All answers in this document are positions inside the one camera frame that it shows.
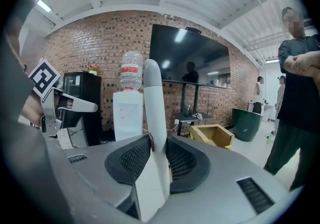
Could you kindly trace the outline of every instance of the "fluorescent light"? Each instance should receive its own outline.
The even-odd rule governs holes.
[[[51,11],[51,8],[49,8],[42,0],[39,0],[36,4],[42,7],[47,12]]]
[[[208,73],[208,75],[213,75],[213,74],[218,74],[219,72],[211,72],[211,73]]]
[[[185,37],[185,34],[187,33],[187,30],[184,30],[184,29],[180,29],[176,35],[176,38],[175,38],[175,42],[181,42],[184,37]]]
[[[167,69],[169,67],[169,65],[170,65],[170,61],[169,60],[164,60],[162,65],[161,65],[161,67],[163,69]]]
[[[266,61],[267,64],[269,63],[275,63],[275,62],[279,62],[279,59],[275,59],[275,60],[268,60]]]

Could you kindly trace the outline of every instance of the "black refrigerator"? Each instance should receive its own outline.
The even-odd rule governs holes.
[[[84,147],[100,144],[101,123],[101,77],[88,72],[65,73],[64,92],[98,105],[94,113],[64,111],[62,128],[67,128],[72,146]]]

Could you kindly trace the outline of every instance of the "green trash can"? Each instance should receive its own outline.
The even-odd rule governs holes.
[[[247,110],[233,108],[233,131],[235,137],[239,140],[250,142],[259,130],[262,115],[249,112]]]

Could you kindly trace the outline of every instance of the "television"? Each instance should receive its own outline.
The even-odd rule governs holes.
[[[230,88],[228,48],[195,31],[153,25],[149,57],[163,81]]]

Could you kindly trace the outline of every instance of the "yellow box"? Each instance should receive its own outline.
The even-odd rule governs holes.
[[[190,135],[194,140],[230,149],[234,135],[219,124],[190,126]]]

